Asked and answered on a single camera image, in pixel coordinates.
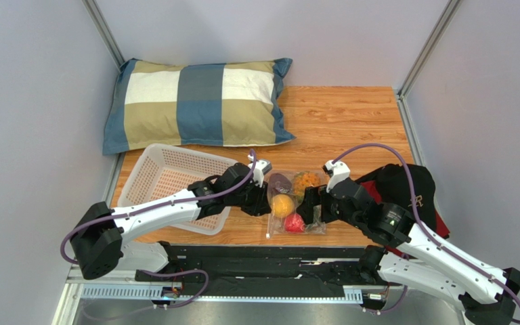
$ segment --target white wall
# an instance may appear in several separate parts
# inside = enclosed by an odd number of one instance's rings
[[[520,269],[520,1],[464,1],[407,103],[452,241]]]
[[[102,199],[117,70],[78,1],[0,1],[0,324],[50,324],[59,245]]]
[[[287,85],[400,87],[446,0],[97,0],[126,59],[290,57]]]

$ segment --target gray floor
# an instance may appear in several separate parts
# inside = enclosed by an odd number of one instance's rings
[[[86,312],[95,317],[111,317],[150,306],[147,301],[97,299],[81,301]],[[74,324],[98,324],[79,313]],[[217,303],[200,302],[170,310],[148,310],[104,324],[205,324],[205,325],[457,325],[456,311],[444,302],[419,292],[411,292],[398,310],[381,316],[363,313],[357,305],[315,303]]]

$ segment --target wooden table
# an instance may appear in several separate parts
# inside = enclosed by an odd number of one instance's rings
[[[255,148],[258,158],[272,162],[274,170],[319,170],[358,144],[379,142],[395,148],[407,162],[412,154],[392,88],[389,87],[287,87],[278,100],[286,128],[296,140],[279,146]],[[248,148],[186,146],[186,148],[247,162]],[[143,150],[126,153],[112,206]],[[380,148],[365,148],[343,158],[352,177],[398,160]],[[232,208],[224,228],[205,236],[166,227],[138,238],[141,242],[165,240],[173,244],[247,244],[296,246],[367,246],[372,242],[342,221],[329,223],[326,235],[279,234],[266,238],[268,216],[251,217]]]

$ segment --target striped pillow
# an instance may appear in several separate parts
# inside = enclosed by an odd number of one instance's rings
[[[276,103],[292,60],[122,66],[104,131],[104,154],[150,144],[270,146],[295,138]]]

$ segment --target perforated basket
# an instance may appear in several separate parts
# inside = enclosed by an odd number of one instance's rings
[[[235,163],[237,161],[234,159],[213,154],[152,144],[144,150],[128,177],[118,199],[118,207],[129,207],[170,196],[195,181],[212,175],[222,175]],[[180,223],[173,227],[214,235],[224,226],[229,212],[230,208],[225,208],[219,215]]]

